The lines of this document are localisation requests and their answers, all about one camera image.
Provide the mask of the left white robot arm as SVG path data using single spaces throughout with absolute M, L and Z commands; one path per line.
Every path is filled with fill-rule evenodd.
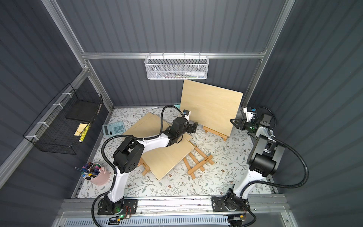
M 112 185 L 108 192 L 98 196 L 94 202 L 98 203 L 98 215 L 121 214 L 128 210 L 124 202 L 124 191 L 130 173 L 137 167 L 144 153 L 157 148 L 166 148 L 178 143 L 185 133 L 195 133 L 198 122 L 189 123 L 186 117 L 177 117 L 173 124 L 158 135 L 137 138 L 132 135 L 116 135 L 107 139 L 101 147 L 102 158 L 113 170 Z M 107 144 L 117 138 L 124 138 L 121 145 L 113 154 L 113 161 L 110 161 L 106 154 Z

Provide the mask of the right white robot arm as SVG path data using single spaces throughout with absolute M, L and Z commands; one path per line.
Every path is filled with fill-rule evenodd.
M 252 181 L 260 181 L 278 169 L 285 147 L 273 139 L 271 118 L 272 116 L 263 114 L 262 120 L 256 123 L 241 118 L 230 120 L 237 129 L 251 132 L 256 137 L 256 142 L 247 159 L 247 174 L 226 194 L 224 204 L 229 211 L 236 211 L 242 207 L 243 202 L 247 202 L 254 187 Z

